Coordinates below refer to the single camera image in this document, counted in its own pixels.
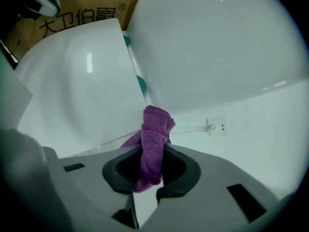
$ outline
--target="towel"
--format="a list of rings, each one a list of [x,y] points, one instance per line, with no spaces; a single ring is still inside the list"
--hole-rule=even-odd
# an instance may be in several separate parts
[[[130,137],[121,147],[142,145],[140,179],[134,192],[143,192],[162,181],[163,145],[175,126],[169,113],[154,106],[144,110],[141,131]]]

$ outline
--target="cardboard box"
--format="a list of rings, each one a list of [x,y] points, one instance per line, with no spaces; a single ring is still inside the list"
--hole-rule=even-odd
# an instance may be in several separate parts
[[[56,17],[41,16],[34,20],[22,18],[6,35],[5,43],[20,60],[42,39],[89,22],[118,18],[126,30],[138,0],[60,0],[61,11]]]

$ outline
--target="wall socket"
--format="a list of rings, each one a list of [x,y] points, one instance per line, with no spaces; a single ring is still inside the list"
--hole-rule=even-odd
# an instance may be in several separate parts
[[[226,123],[226,116],[213,117],[206,119],[206,125],[215,125],[216,129],[211,132],[211,136],[222,136],[226,137],[228,135],[228,128]]]

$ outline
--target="toilet lid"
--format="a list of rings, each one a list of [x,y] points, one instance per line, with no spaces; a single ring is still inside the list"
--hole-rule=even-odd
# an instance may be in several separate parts
[[[146,104],[118,19],[44,39],[16,74],[33,94],[18,130],[59,158],[140,130]]]

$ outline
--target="toilet tank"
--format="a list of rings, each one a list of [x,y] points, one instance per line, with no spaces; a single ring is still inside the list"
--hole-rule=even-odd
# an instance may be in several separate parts
[[[127,32],[153,104],[171,113],[309,75],[308,49],[279,0],[139,0]]]

